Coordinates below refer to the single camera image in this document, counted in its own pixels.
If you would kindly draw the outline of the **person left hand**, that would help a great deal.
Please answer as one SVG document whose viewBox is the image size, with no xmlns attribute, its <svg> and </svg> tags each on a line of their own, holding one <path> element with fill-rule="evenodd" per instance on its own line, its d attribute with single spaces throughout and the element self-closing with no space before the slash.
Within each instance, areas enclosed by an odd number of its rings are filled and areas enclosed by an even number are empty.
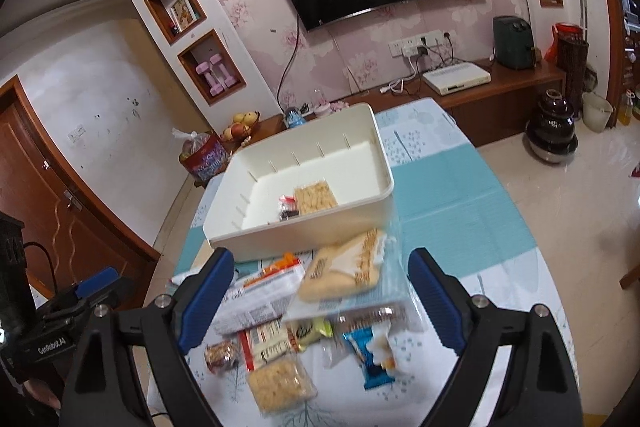
<svg viewBox="0 0 640 427">
<path fill-rule="evenodd" d="M 38 378 L 31 378 L 24 382 L 24 390 L 35 400 L 57 411 L 61 410 L 61 401 L 51 390 L 49 385 Z"/>
</svg>

